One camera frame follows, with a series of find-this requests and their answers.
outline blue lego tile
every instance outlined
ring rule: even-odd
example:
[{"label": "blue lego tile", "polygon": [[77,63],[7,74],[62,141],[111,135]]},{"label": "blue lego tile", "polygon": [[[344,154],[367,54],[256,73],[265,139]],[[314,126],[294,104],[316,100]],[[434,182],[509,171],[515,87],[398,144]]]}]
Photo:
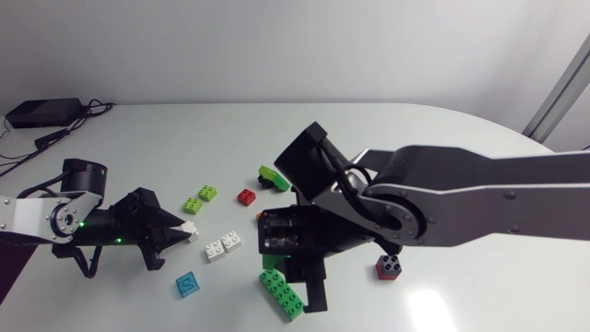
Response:
[{"label": "blue lego tile", "polygon": [[178,291],[183,297],[187,297],[190,294],[200,290],[199,285],[196,283],[195,275],[193,272],[189,272],[184,276],[176,279],[176,286]]}]

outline white wall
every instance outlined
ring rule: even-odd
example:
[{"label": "white wall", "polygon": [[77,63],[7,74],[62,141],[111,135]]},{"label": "white wall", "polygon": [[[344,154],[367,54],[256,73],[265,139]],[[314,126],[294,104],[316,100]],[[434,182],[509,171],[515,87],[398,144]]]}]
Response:
[{"label": "white wall", "polygon": [[565,114],[544,145],[554,151],[575,151],[590,146],[590,86]]},{"label": "white wall", "polygon": [[23,100],[403,101],[522,130],[590,31],[583,0],[4,0]]}]

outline power cord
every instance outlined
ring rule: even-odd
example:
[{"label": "power cord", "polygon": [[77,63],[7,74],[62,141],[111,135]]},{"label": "power cord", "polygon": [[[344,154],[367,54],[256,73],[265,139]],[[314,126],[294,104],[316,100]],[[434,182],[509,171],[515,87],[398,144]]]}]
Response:
[{"label": "power cord", "polygon": [[[86,121],[89,118],[97,117],[97,116],[107,113],[108,111],[110,111],[112,109],[112,107],[114,105],[116,105],[114,102],[101,102],[99,100],[93,99],[88,103],[87,106],[84,107],[84,112],[66,129],[62,129],[62,130],[59,130],[59,131],[52,133],[48,136],[44,136],[44,137],[36,139],[35,140],[35,145],[37,146],[36,151],[33,151],[28,154],[24,154],[22,156],[17,156],[17,157],[6,157],[3,155],[0,155],[0,157],[7,159],[7,160],[19,160],[19,161],[11,161],[11,162],[6,162],[3,164],[0,164],[0,166],[13,165],[10,168],[8,168],[7,170],[0,172],[0,177],[8,174],[9,172],[12,172],[13,170],[15,170],[18,166],[22,165],[23,163],[39,156],[44,151],[48,150],[50,147],[59,143],[59,141],[64,139],[66,136],[68,136],[72,132],[78,130],[82,125],[84,125],[86,123]],[[99,108],[99,107],[103,107],[104,109],[100,112],[94,113],[93,110],[95,108]],[[6,118],[5,118],[5,122],[4,122],[4,127],[5,127],[6,131],[0,135],[0,139],[9,131],[8,127],[6,126]]]}]

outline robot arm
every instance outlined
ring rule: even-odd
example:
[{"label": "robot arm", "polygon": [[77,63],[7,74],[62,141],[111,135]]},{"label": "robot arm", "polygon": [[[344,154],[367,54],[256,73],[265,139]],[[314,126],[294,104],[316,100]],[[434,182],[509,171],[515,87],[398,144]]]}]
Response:
[{"label": "robot arm", "polygon": [[453,246],[494,232],[590,240],[587,153],[494,160],[413,146],[348,161],[314,123],[275,165],[298,204],[263,211],[259,251],[288,257],[277,268],[287,282],[306,282],[306,312],[327,310],[323,259],[362,243],[396,255],[403,245]]},{"label": "robot arm", "polygon": [[[25,190],[18,198],[0,196],[0,241],[52,244],[58,258],[73,257],[88,278],[96,274],[103,245],[137,245],[148,270],[160,269],[159,253],[193,236],[190,221],[159,207],[154,192],[138,188],[108,209],[98,209],[106,184],[106,167],[84,160],[65,160],[58,177]],[[61,192],[47,186],[62,182]],[[38,191],[49,195],[26,198]],[[95,246],[91,264],[79,246]]]}]

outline white lego brick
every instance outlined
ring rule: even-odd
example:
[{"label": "white lego brick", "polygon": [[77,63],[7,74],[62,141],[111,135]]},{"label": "white lego brick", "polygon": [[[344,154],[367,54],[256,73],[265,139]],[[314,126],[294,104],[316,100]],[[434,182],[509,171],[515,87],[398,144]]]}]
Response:
[{"label": "white lego brick", "polygon": [[209,258],[209,262],[213,263],[216,260],[219,260],[225,257],[225,251],[223,251],[223,246],[221,246],[221,241],[217,240],[211,244],[208,244],[205,247],[206,257]]},{"label": "white lego brick", "polygon": [[229,233],[223,235],[221,237],[221,243],[223,243],[223,247],[228,253],[231,253],[242,246],[242,240],[240,240],[240,237],[235,231],[230,231]]},{"label": "white lego brick", "polygon": [[191,236],[188,239],[186,239],[186,241],[188,243],[193,243],[194,241],[198,240],[198,238],[199,238],[199,231],[192,221],[186,221],[184,224],[177,226],[177,227],[172,227],[172,228],[174,230],[186,231],[186,232],[191,233]]}]

